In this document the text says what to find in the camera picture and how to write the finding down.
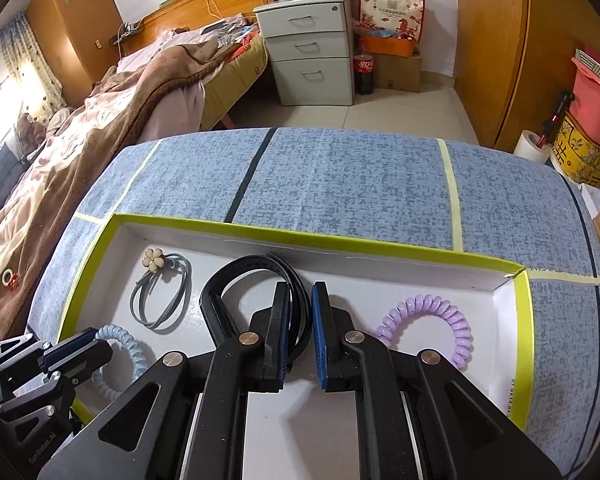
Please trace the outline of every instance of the shopping bag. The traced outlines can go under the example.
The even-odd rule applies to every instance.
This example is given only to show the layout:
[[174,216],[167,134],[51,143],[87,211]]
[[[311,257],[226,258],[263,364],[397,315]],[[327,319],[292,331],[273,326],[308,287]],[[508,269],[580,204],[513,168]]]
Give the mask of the shopping bag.
[[360,28],[392,30],[420,41],[424,0],[360,0]]

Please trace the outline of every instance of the pink bucket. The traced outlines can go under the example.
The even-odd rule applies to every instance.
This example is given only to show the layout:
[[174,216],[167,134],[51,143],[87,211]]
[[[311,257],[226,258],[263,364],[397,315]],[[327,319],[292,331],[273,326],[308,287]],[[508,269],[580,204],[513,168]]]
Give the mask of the pink bucket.
[[573,85],[576,99],[569,111],[584,132],[600,145],[600,78],[576,58],[571,61],[578,72]]

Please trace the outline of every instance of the tile floor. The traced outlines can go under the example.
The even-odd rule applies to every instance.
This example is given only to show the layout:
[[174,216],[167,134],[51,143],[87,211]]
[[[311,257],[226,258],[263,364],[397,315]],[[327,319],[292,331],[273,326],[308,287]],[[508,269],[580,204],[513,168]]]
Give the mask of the tile floor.
[[263,99],[251,92],[230,115],[239,128],[317,126],[478,144],[456,91],[428,83],[421,85],[420,93],[376,88],[370,95],[356,95],[353,106],[281,106],[275,96]]

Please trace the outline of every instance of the paper roll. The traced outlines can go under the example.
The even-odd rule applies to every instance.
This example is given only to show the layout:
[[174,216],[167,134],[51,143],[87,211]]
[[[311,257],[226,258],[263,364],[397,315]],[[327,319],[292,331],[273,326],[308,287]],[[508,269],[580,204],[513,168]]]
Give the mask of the paper roll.
[[518,139],[518,145],[513,154],[527,160],[532,160],[533,162],[538,162],[539,164],[544,164],[549,158],[549,153],[551,153],[551,145],[545,144],[542,148],[538,148],[536,142],[538,142],[539,138],[529,130],[522,130],[522,134]]

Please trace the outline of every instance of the metal bolt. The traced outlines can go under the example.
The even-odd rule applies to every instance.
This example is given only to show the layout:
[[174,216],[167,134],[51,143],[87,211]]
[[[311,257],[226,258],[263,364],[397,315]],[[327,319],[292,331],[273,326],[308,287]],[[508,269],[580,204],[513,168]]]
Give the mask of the metal bolt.
[[428,365],[437,365],[440,362],[440,354],[435,350],[425,350],[420,358]]
[[178,366],[182,362],[182,354],[180,352],[169,352],[162,358],[162,362],[167,366]]
[[349,330],[345,335],[344,339],[352,344],[362,343],[365,340],[365,335],[358,330]]
[[260,336],[255,332],[242,332],[238,336],[238,341],[240,341],[243,345],[255,345],[260,339]]

